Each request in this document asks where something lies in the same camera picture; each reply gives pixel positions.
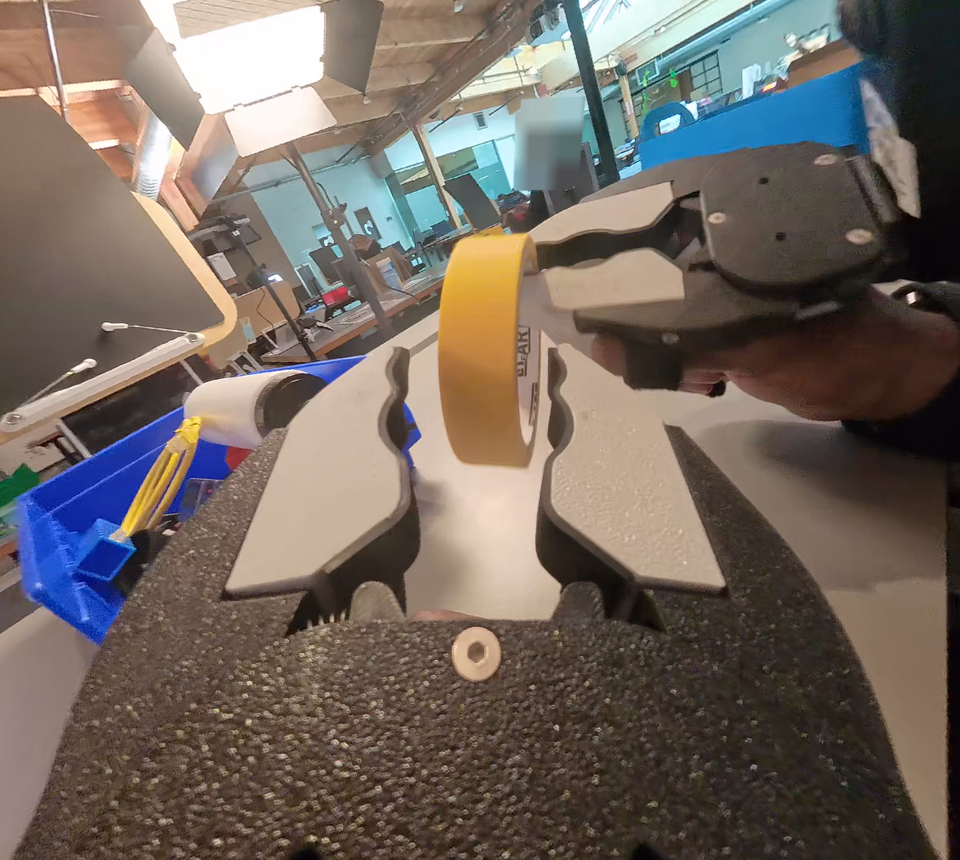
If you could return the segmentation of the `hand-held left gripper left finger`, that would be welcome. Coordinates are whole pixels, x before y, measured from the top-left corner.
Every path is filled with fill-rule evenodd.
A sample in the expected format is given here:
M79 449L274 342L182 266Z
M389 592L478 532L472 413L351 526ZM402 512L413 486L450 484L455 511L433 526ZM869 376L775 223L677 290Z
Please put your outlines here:
M410 351L384 347L311 399L286 430L223 589L309 590L413 511L403 405Z

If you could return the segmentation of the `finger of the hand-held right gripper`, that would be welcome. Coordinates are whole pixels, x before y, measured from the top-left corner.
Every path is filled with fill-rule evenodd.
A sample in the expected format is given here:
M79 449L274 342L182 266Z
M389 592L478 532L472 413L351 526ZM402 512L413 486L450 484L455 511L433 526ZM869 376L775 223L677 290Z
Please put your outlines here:
M686 297L682 269L651 248L552 267L535 278L535 325L550 337L574 333L578 311L679 302Z
M681 270L703 252L703 220L682 184L657 182L584 201L529 235L527 270Z

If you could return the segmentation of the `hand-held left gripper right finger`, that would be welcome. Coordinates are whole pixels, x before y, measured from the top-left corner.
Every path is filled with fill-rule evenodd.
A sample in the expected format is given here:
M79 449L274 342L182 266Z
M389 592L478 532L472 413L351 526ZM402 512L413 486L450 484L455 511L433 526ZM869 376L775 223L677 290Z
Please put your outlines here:
M552 452L541 510L584 553L644 589L726 581L666 427L645 394L570 344L548 352Z

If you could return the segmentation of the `yellow masking tape roll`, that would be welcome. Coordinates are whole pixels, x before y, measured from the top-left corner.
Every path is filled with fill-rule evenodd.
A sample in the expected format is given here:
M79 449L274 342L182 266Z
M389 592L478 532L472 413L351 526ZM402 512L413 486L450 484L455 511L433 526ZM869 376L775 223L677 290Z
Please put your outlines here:
M523 280L539 272L525 233L474 235L447 264L438 314L438 390L450 447L464 464L524 468L537 429L541 344L522 318Z

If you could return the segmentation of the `person's right forearm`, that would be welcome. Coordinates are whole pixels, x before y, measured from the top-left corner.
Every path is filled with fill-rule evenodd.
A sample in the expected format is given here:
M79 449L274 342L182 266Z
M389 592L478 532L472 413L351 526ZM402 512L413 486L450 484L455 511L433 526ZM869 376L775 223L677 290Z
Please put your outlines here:
M846 432L876 445L951 464L959 462L959 386L954 383L926 407L885 422L843 421Z

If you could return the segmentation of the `person's right hand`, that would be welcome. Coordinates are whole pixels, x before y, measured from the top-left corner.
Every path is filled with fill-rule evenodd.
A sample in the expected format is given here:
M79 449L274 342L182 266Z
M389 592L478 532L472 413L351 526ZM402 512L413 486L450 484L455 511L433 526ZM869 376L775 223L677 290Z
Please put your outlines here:
M810 421L888 422L928 407L958 367L954 320L872 290L822 320L691 357L676 389L706 396L726 382Z

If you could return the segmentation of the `blue covered table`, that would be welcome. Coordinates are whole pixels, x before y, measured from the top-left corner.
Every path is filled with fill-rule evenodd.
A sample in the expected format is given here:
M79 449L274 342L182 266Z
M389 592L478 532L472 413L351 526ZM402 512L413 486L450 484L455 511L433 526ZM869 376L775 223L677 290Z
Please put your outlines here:
M629 175L680 159L797 142L818 142L866 154L861 63L782 91L769 91L639 145Z

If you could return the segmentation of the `black steel column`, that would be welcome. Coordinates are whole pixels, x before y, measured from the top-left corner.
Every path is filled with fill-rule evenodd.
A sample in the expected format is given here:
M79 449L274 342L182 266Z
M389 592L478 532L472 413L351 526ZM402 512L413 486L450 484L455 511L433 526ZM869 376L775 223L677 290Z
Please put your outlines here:
M615 148L611 139L606 112L597 81L594 57L583 19L580 0L561 0L567 20L571 43L580 73L582 89L589 111L601 163L602 180L606 185L619 181Z

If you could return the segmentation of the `cardboard box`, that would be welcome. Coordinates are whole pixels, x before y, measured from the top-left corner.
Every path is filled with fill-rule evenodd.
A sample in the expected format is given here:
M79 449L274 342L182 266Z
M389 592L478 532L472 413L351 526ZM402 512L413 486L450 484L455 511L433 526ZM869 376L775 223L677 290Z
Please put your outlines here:
M404 255L390 247L363 261L367 278L378 296L391 291L402 291L403 284L413 278L414 272Z

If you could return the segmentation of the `black light stand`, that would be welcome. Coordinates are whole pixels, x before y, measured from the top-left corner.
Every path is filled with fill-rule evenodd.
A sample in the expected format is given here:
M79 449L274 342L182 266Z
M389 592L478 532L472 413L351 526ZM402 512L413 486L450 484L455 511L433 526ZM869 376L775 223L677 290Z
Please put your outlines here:
M298 172L308 193L318 207L326 228L342 252L342 258L354 278L355 285L359 288L364 302L367 303L370 311L375 316L374 318L382 340L387 341L392 339L394 333L392 332L390 320L379 301L378 292L374 283L370 279L370 271L359 259L354 246L348 241L344 233L343 225L345 218L343 214L346 208L344 206L333 206L330 203L329 196L323 192L318 182L314 179L303 155L294 141L287 142L283 147L286 159L294 167L294 170Z

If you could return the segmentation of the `white metal bar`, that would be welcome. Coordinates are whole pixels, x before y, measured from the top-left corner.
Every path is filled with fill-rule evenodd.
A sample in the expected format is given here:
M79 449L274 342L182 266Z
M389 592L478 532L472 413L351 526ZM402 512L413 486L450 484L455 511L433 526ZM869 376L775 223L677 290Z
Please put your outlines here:
M57 383L7 411L1 420L1 442L26 434L38 426L61 419L67 414L138 383L152 374L185 361L208 345L204 333L175 333L173 339L153 347L140 356L110 370L102 371L91 358L78 364Z

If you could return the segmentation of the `blue plastic connector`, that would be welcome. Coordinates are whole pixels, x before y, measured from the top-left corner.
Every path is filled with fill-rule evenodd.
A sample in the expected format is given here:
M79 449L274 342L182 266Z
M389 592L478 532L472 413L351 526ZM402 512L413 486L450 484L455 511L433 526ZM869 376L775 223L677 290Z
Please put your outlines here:
M97 518L78 541L74 575L86 582L109 584L137 551L136 545L119 525Z

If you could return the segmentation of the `blue plastic bin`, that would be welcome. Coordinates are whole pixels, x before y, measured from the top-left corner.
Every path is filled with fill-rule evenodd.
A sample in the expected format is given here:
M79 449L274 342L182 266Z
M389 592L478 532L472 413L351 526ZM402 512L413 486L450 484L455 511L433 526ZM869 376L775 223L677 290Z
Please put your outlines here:
M330 385L370 355L372 353L348 359L345 363L303 365L299 371L315 374ZM412 484L410 446L419 440L420 434L405 401L403 414L408 429L403 454L410 467ZM135 582L144 571L157 572L152 563L162 549L172 543L158 536L164 518L175 515L188 526L200 527L201 515L210 515L214 527L226 527L227 515L237 514L245 497L239 473L232 468L230 450L246 450L250 461L265 461L267 484L289 425L270 433L254 449L207 442L200 436L200 426L198 419L186 419L181 408L18 500L22 580L25 594L32 602L91 641L101 643L130 597ZM226 557L226 575L214 582L213 592L222 599L243 601L284 594L224 593L261 494L253 500L247 526L239 528L237 553ZM109 584L86 582L74 575L79 540L97 518L119 525L138 551ZM387 586L404 605L404 575L419 553L419 532L414 495L413 511L374 542L369 552L336 569L332 580L319 581L309 590L288 593L305 594L307 605L323 619L348 614L355 590L370 582Z

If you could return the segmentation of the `black board with wooden edge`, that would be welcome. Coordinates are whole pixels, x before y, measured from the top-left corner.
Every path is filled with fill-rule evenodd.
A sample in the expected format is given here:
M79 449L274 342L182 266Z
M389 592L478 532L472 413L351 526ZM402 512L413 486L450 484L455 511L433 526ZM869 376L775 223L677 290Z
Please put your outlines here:
M234 299L159 203L42 99L1 107L2 416L89 358L106 371L175 333L204 333L203 352L234 331Z

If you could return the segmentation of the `studio light panel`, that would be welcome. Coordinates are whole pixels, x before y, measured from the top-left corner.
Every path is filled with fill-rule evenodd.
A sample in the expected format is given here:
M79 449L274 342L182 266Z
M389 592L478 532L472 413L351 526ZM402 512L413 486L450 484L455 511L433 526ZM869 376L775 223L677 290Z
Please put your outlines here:
M189 150L219 120L239 157L332 129L327 79L364 94L380 0L137 0L150 32L126 79Z

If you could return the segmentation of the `silver spiral duct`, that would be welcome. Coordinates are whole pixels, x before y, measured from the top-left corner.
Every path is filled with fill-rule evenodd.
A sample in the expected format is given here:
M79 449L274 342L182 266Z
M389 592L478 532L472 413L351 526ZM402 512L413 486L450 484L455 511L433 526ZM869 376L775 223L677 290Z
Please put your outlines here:
M169 128L151 110L145 110L138 131L130 181L131 191L152 201L160 198L171 157L183 148Z

